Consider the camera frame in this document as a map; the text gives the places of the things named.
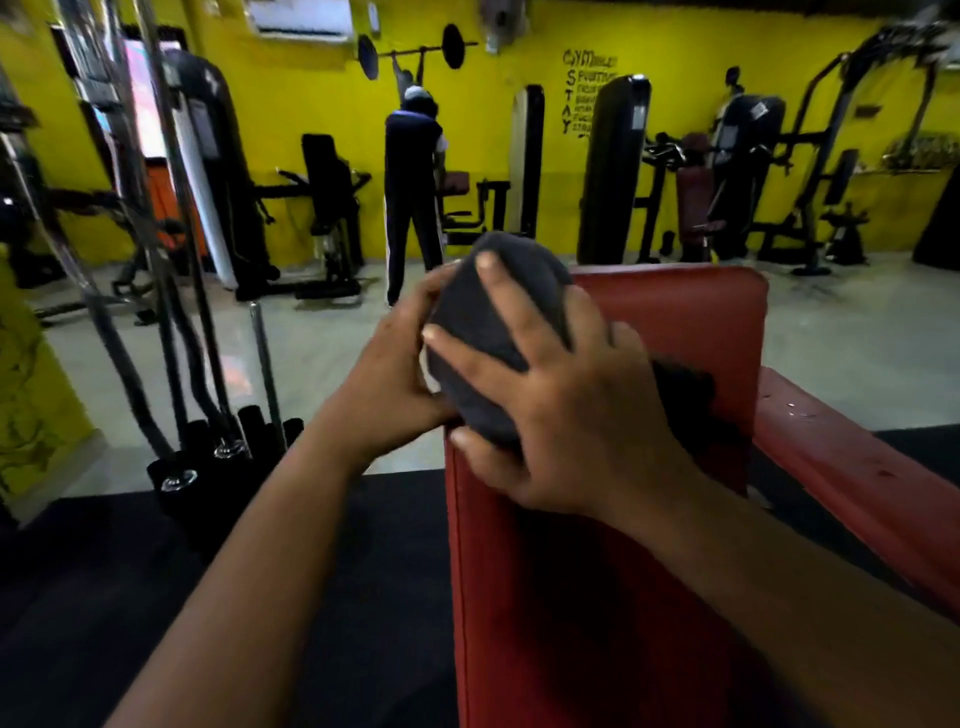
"air conditioner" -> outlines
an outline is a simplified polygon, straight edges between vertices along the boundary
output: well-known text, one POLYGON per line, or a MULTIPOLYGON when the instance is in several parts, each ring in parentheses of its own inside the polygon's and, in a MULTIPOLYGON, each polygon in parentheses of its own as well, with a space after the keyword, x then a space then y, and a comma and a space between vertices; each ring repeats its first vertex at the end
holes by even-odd
POLYGON ((247 19, 262 37, 349 43, 353 16, 349 0, 249 0, 247 19))

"red seat pad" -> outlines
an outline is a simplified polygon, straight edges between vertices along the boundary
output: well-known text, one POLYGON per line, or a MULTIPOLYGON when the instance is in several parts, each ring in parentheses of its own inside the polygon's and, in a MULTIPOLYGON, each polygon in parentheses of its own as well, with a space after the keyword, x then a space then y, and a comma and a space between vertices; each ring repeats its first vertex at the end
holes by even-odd
MULTIPOLYGON (((711 372, 716 412, 752 434, 759 274, 617 266, 575 278, 652 352, 711 372)), ((726 446, 701 464, 739 489, 745 459, 726 446)), ((446 495, 463 728, 731 724, 743 648, 645 549, 596 522, 517 508, 449 443, 446 495)))
POLYGON ((907 581, 960 618, 960 490, 764 367, 756 446, 907 581))

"hand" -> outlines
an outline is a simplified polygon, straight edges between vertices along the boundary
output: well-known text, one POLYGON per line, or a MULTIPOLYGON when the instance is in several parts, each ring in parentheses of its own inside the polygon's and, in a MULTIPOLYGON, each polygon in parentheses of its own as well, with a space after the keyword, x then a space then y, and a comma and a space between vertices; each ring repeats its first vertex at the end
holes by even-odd
POLYGON ((479 255, 477 269, 529 371, 515 372, 434 325, 423 336, 516 423, 522 462, 468 427, 451 433, 481 480, 522 506, 609 521, 637 489, 665 486, 695 467, 667 427, 632 328, 608 326, 590 296, 569 286, 568 351, 494 253, 479 255))
POLYGON ((385 316, 339 389, 307 428, 307 439, 358 475, 380 455, 416 440, 456 415, 426 386, 420 332, 456 263, 427 274, 385 316))

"metal pole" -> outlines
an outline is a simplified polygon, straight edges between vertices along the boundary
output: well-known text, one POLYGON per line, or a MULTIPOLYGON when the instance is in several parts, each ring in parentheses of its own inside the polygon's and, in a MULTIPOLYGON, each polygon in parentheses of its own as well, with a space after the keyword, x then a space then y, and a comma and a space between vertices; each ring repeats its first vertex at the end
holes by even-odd
MULTIPOLYGON (((113 5, 114 0, 103 0, 113 5)), ((217 344, 217 333, 213 326, 213 316, 210 312, 210 303, 204 289, 204 271, 194 238, 196 220, 193 214, 193 203, 190 199, 190 180, 186 174, 183 155, 177 143, 177 126, 173 113, 173 94, 167 84, 163 67, 163 58, 160 53, 159 37, 156 30, 154 8, 150 0, 134 0, 136 17, 140 24, 140 34, 143 38, 143 48, 147 56, 147 65, 150 70, 150 80, 154 88, 156 110, 160 117, 160 130, 163 134, 163 144, 167 151, 167 166, 170 169, 170 183, 177 197, 177 207, 180 208, 180 219, 185 227, 185 245, 190 264, 190 278, 193 282, 194 294, 197 298, 197 310, 200 313, 201 327, 204 332, 206 353, 209 358, 210 372, 213 378, 213 388, 220 404, 220 411, 232 421, 230 416, 227 384, 224 378, 223 364, 220 361, 220 347, 217 344)))
MULTIPOLYGON (((2 68, 0 68, 0 102, 10 107, 20 106, 19 99, 2 68)), ((113 325, 103 295, 63 234, 57 211, 47 198, 40 168, 27 143, 26 135, 22 130, 17 132, 5 128, 0 132, 0 141, 10 158, 23 197, 46 238, 50 250, 57 257, 66 274, 80 289, 81 300, 89 312, 90 320, 107 350, 114 369, 120 376, 133 418, 144 437, 147 438, 156 457, 172 461, 174 450, 154 420, 150 403, 144 392, 143 381, 136 367, 133 366, 120 334, 113 325)))
POLYGON ((250 304, 250 318, 253 321, 256 353, 260 358, 263 388, 267 393, 267 409, 270 411, 270 420, 276 430, 280 451, 286 452, 287 436, 283 431, 283 420, 280 418, 280 404, 276 398, 276 384, 274 383, 274 365, 270 360, 270 344, 267 342, 267 330, 263 326, 263 309, 260 306, 260 301, 254 301, 250 304))
POLYGON ((112 43, 111 60, 104 47, 104 39, 100 36, 102 29, 89 2, 55 0, 55 4, 63 22, 67 46, 81 72, 77 81, 78 90, 88 103, 101 112, 106 127, 105 137, 113 157, 117 195, 124 214, 134 236, 147 252, 157 288, 183 339, 193 397, 218 434, 228 437, 235 427, 231 418, 217 408, 206 391, 203 351, 180 300, 166 248, 157 235, 158 224, 154 218, 147 170, 140 152, 131 90, 129 84, 124 83, 129 78, 126 54, 116 42, 122 36, 119 15, 108 5, 106 15, 114 26, 108 34, 112 43))
POLYGON ((186 403, 183 399, 177 345, 170 320, 171 297, 177 294, 175 284, 166 272, 168 266, 156 249, 159 241, 156 241, 156 245, 151 241, 151 238, 156 239, 156 223, 147 212, 151 203, 146 174, 137 174, 135 166, 143 163, 139 137, 132 119, 124 116, 125 109, 132 109, 132 103, 122 40, 112 38, 111 53, 108 54, 99 37, 101 29, 96 16, 86 0, 57 0, 56 5, 63 24, 63 35, 70 55, 77 65, 77 88, 84 99, 107 120, 104 137, 110 148, 117 197, 130 223, 134 243, 142 246, 147 253, 148 268, 156 284, 160 347, 163 351, 177 433, 183 445, 186 442, 186 403))

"track pants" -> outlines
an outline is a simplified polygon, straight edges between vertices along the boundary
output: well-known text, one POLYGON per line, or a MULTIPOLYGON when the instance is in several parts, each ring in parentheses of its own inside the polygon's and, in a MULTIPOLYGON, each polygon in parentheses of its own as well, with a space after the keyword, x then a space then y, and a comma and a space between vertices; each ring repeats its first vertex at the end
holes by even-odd
POLYGON ((419 194, 390 194, 384 198, 387 225, 387 303, 393 305, 403 287, 403 266, 407 253, 407 232, 413 220, 423 253, 423 265, 432 270, 444 262, 440 244, 440 218, 434 191, 419 194))

